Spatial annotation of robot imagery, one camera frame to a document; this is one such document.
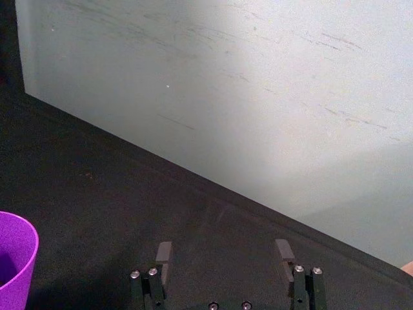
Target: white board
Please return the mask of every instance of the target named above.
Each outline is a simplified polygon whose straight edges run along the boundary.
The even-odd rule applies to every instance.
[[[413,260],[411,1],[16,6],[29,94],[388,262]]]

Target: black fabric surface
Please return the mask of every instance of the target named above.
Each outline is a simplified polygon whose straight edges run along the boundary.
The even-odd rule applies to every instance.
[[[27,309],[130,309],[130,271],[169,240],[169,309],[288,309],[276,238],[323,268],[329,309],[413,309],[403,271],[34,98],[0,98],[0,208],[40,237]]]

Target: purple plastic container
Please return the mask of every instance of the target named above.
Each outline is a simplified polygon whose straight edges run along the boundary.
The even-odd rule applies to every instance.
[[[31,223],[0,211],[0,310],[25,308],[38,247]]]

